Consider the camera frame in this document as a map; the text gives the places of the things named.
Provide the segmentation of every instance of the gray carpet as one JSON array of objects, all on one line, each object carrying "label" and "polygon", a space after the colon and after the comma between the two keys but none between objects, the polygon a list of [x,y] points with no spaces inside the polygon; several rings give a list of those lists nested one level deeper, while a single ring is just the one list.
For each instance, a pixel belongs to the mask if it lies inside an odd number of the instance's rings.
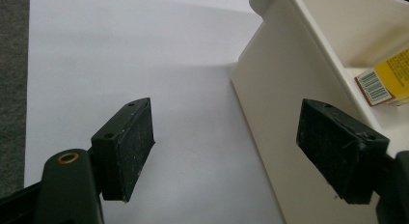
[{"label": "gray carpet", "polygon": [[0,0],[0,197],[23,187],[30,0]]}]

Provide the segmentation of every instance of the white plastic container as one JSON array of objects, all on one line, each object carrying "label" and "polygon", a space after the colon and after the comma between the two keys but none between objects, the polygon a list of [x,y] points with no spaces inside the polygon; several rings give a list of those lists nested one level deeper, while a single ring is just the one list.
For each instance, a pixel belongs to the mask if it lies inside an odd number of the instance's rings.
[{"label": "white plastic container", "polygon": [[409,105],[369,107],[353,78],[409,47],[402,0],[250,0],[263,23],[232,83],[287,223],[376,223],[351,206],[295,143],[302,98],[337,106],[409,150]]}]

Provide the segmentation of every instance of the yellow cardboard box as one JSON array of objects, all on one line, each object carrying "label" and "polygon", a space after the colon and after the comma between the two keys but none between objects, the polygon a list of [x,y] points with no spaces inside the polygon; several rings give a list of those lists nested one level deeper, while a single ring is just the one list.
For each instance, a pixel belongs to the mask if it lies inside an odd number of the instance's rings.
[{"label": "yellow cardboard box", "polygon": [[409,103],[409,49],[355,77],[370,106]]}]

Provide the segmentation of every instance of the white paper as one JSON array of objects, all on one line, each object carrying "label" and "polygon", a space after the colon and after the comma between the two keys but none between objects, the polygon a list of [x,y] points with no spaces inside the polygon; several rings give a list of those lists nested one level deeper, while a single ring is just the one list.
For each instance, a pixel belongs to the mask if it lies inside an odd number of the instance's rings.
[{"label": "white paper", "polygon": [[26,185],[150,97],[156,144],[106,223],[282,223],[230,82],[261,19],[247,0],[200,1],[31,0]]}]

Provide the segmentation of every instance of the printed label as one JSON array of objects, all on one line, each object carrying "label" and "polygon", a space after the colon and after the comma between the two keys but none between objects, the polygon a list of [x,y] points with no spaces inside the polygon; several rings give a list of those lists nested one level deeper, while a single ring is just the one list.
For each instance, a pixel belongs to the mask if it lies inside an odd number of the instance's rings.
[{"label": "printed label", "polygon": [[376,105],[392,98],[374,69],[367,70],[356,77],[370,105]]}]

